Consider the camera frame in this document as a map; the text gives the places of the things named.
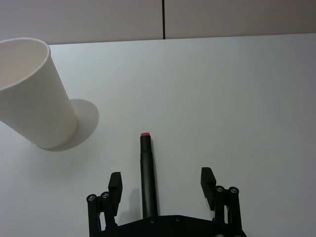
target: bolt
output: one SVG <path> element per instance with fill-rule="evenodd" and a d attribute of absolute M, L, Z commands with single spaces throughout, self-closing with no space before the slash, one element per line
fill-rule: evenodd
<path fill-rule="evenodd" d="M 149 221 L 150 221 L 150 223 L 152 223 L 152 224 L 156 222 L 155 218 L 150 218 Z"/>
<path fill-rule="evenodd" d="M 217 186 L 216 190 L 219 192 L 222 192 L 222 191 L 224 191 L 224 188 L 222 186 Z"/>
<path fill-rule="evenodd" d="M 92 200 L 94 200 L 95 199 L 95 195 L 90 195 L 89 197 L 88 197 L 88 200 L 89 201 L 92 201 Z"/>
<path fill-rule="evenodd" d="M 231 188 L 231 192 L 234 193 L 234 194 L 238 193 L 238 189 L 237 188 Z"/>
<path fill-rule="evenodd" d="M 109 193 L 105 193 L 105 194 L 102 195 L 102 197 L 103 197 L 103 198 L 108 198 L 109 195 L 110 195 Z"/>

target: white paper cup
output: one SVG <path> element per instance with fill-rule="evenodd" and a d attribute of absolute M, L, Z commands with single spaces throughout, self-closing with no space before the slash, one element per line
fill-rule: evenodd
<path fill-rule="evenodd" d="M 45 42 L 0 41 L 0 120 L 44 149 L 73 136 L 77 118 Z"/>

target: white wall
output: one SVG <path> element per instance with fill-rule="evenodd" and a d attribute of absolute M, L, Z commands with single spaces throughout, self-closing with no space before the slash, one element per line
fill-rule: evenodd
<path fill-rule="evenodd" d="M 166 38 L 316 32 L 316 0 L 165 0 Z"/>
<path fill-rule="evenodd" d="M 0 40 L 48 43 L 162 38 L 161 0 L 1 0 Z"/>

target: black marker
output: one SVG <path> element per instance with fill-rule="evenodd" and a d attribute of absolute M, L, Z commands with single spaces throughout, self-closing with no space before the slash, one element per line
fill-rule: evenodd
<path fill-rule="evenodd" d="M 143 218 L 158 216 L 154 158 L 150 133 L 140 135 L 140 171 L 142 179 Z"/>

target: red marker cap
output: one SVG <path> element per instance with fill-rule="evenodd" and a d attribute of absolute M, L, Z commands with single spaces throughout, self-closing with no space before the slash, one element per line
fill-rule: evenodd
<path fill-rule="evenodd" d="M 141 134 L 140 134 L 140 136 L 142 137 L 142 136 L 150 136 L 150 133 L 148 133 L 148 132 L 142 132 Z"/>

